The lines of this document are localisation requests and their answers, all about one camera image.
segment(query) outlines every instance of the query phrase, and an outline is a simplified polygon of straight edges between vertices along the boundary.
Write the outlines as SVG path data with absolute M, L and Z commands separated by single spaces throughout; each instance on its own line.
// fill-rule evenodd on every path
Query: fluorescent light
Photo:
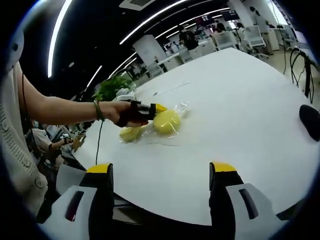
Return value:
M 152 29 L 153 27 L 155 27 L 155 26 L 158 25 L 159 23 L 160 23 L 160 21 L 157 22 L 155 25 L 152 25 L 151 27 L 149 27 L 147 30 L 144 31 L 144 33 L 148 32 L 150 29 Z
M 165 8 L 163 8 L 162 10 L 158 11 L 157 13 L 155 13 L 154 15 L 152 15 L 151 17 L 149 17 L 147 20 L 143 21 L 139 26 L 137 26 L 132 32 L 130 32 L 121 42 L 120 45 L 122 45 L 126 40 L 128 40 L 128 38 L 130 38 L 136 31 L 138 31 L 140 28 L 142 28 L 145 24 L 147 24 L 148 22 L 150 22 L 152 19 L 154 19 L 155 17 L 157 17 L 158 15 L 162 14 L 163 12 L 173 8 L 174 6 L 177 6 L 179 4 L 182 4 L 184 2 L 186 2 L 188 0 L 180 0 L 177 1 Z
M 132 64 L 135 60 L 137 60 L 137 58 L 134 58 L 131 62 L 129 62 L 127 65 L 125 65 L 125 69 L 130 65 L 130 64 Z
M 118 66 L 118 67 L 110 74 L 110 76 L 108 77 L 108 79 L 111 78 L 112 75 L 115 74 L 115 72 L 118 71 L 118 69 L 121 68 L 126 62 L 128 62 L 129 59 L 132 58 L 135 54 L 137 54 L 137 52 L 135 52 L 134 54 L 132 54 L 132 55 L 131 55 L 130 57 L 128 57 L 123 63 L 121 63 L 120 66 Z
M 212 0 L 207 0 L 207 1 L 199 2 L 199 3 L 197 3 L 197 4 L 193 4 L 193 5 L 191 5 L 191 6 L 188 6 L 188 8 L 192 8 L 192 7 L 197 6 L 197 5 L 199 5 L 199 4 L 204 4 L 204 3 L 207 3 L 207 2 L 210 2 L 210 1 L 212 1 Z
M 179 31 L 175 31 L 174 33 L 172 33 L 172 34 L 170 34 L 169 36 L 167 36 L 166 38 L 168 39 L 168 38 L 170 38 L 171 36 L 173 36 L 173 35 L 175 35 L 175 34 L 177 34 Z
M 222 14 L 217 15 L 217 16 L 213 16 L 212 18 L 215 19 L 215 18 L 218 18 L 218 17 L 222 17 Z
M 193 18 L 190 18 L 189 20 L 184 21 L 184 22 L 180 23 L 179 25 L 183 25 L 183 24 L 185 24 L 185 23 L 187 23 L 187 22 L 190 22 L 190 21 L 192 21 L 192 20 L 194 20 L 194 19 L 197 19 L 197 18 L 199 18 L 199 17 L 201 17 L 201 16 L 202 16 L 202 15 L 196 16 L 196 17 L 193 17 Z
M 100 69 L 102 68 L 102 65 L 98 68 L 98 70 L 95 72 L 95 74 L 93 75 L 93 77 L 91 78 L 91 80 L 89 81 L 88 85 L 86 86 L 86 88 L 88 88 L 91 84 L 91 82 L 93 81 L 93 79 L 96 77 L 96 75 L 98 74 L 98 72 L 100 71 Z
M 175 28 L 177 28 L 178 27 L 178 25 L 177 26 L 174 26 L 174 27 L 172 27 L 172 28 L 170 28 L 169 30 L 167 30 L 167 31 L 165 31 L 165 32 L 163 32 L 163 33 L 161 33 L 159 36 L 157 36 L 155 39 L 158 39 L 158 38 L 160 38 L 162 35 L 165 35 L 167 32 L 170 32 L 172 29 L 175 29 Z
M 65 17 L 65 14 L 71 4 L 72 0 L 66 0 L 61 8 L 58 18 L 56 19 L 55 26 L 52 33 L 50 48 L 49 48 L 49 59 L 48 59 L 48 78 L 52 76 L 52 65 L 54 61 L 55 45 L 59 33 L 61 23 Z
M 187 23 L 187 22 L 189 22 L 189 21 L 192 21 L 192 20 L 194 20 L 194 19 L 200 18 L 200 17 L 205 16 L 205 15 L 213 14 L 213 13 L 215 13 L 215 12 L 219 12 L 219 11 L 223 11 L 223 10 L 228 10 L 228 9 L 230 9 L 230 7 L 225 7 L 225 8 L 221 8 L 221 9 L 218 9 L 218 10 L 209 11 L 209 12 L 206 12 L 205 14 L 201 14 L 201 15 L 199 15 L 199 16 L 195 16 L 195 17 L 193 17 L 193 18 L 190 18 L 189 20 L 184 21 L 184 22 L 180 23 L 179 25 L 183 25 L 183 24 L 185 24 L 185 23 Z
M 168 19 L 168 18 L 170 18 L 170 17 L 172 17 L 173 15 L 176 15 L 176 14 L 178 14 L 178 13 L 180 13 L 180 12 L 182 12 L 182 11 L 184 11 L 184 10 L 186 10 L 187 9 L 187 7 L 186 8 L 184 8 L 184 9 L 181 9 L 181 10 L 179 10 L 179 11 L 176 11 L 175 13 L 172 13 L 171 15 L 169 15 L 169 16 L 166 16 L 164 19 L 162 19 L 161 20 L 161 22 L 162 21 L 164 21 L 164 20 L 166 20 L 166 19 Z
M 196 25 L 196 23 L 192 23 L 191 25 L 189 26 L 186 26 L 184 29 L 188 29 L 188 28 L 191 28 L 192 26 Z

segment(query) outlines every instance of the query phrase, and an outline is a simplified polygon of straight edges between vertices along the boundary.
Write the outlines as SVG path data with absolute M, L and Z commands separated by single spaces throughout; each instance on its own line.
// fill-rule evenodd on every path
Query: window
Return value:
M 237 28 L 236 27 L 237 22 L 235 20 L 228 21 L 228 24 L 230 25 L 230 27 L 232 29 L 236 29 Z
M 275 18 L 275 21 L 280 25 L 288 25 L 285 17 L 282 15 L 279 8 L 271 0 L 268 0 L 267 4 Z

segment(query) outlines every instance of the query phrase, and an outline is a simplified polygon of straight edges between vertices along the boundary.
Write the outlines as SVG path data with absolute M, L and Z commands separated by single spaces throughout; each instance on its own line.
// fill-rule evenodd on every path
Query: bracelet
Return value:
M 94 103 L 94 107 L 95 107 L 97 119 L 98 119 L 98 120 L 101 120 L 102 122 L 104 122 L 104 121 L 105 121 L 105 117 L 104 117 L 104 115 L 102 114 L 102 111 L 101 111 L 101 108 L 100 108 L 100 106 L 99 106 L 98 101 L 97 101 L 97 100 L 94 100 L 93 103 Z

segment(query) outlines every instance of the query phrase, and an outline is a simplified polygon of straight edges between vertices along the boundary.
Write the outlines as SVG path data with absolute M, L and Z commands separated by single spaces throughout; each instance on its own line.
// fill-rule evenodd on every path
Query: white table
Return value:
M 319 144 L 299 119 L 300 106 L 310 103 L 263 61 L 225 49 L 147 82 L 137 96 L 168 108 L 189 102 L 189 114 L 172 139 L 128 144 L 119 142 L 120 128 L 104 123 L 98 164 L 113 163 L 114 192 L 129 202 L 169 219 L 211 225 L 211 161 L 233 165 L 276 214 L 307 193 L 319 164 Z M 95 165 L 100 124 L 75 153 L 85 168 Z
M 199 42 L 198 44 L 199 44 L 199 46 L 201 46 L 201 45 L 204 45 L 204 44 L 206 44 L 206 43 L 208 43 L 208 40 L 203 40 L 203 41 Z M 171 60 L 171 59 L 173 59 L 173 58 L 177 58 L 177 57 L 179 57 L 179 56 L 180 56 L 180 53 L 179 53 L 179 52 L 176 52 L 176 53 L 168 56 L 166 59 L 159 61 L 159 62 L 158 62 L 158 65 L 164 64 L 166 61 Z

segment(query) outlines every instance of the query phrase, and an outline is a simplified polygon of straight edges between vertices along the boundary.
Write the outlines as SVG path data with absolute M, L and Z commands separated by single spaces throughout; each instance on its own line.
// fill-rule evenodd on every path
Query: plastic bag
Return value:
M 165 143 L 164 141 L 179 135 L 179 129 L 182 127 L 183 121 L 188 113 L 188 105 L 187 102 L 182 102 L 173 109 L 161 112 L 146 126 L 124 128 L 119 135 L 120 142 L 162 143 L 171 146 L 168 142 Z
M 184 119 L 188 113 L 188 103 L 182 102 L 176 105 L 173 109 L 168 109 L 166 112 L 170 112 L 168 121 L 164 121 L 165 124 L 158 124 L 157 118 L 161 117 L 165 112 L 159 113 L 153 122 L 150 122 L 142 132 L 141 141 L 145 144 L 163 144 L 167 146 L 175 146 L 173 141 L 169 142 L 168 140 L 173 139 L 179 135 L 179 129 L 183 127 Z

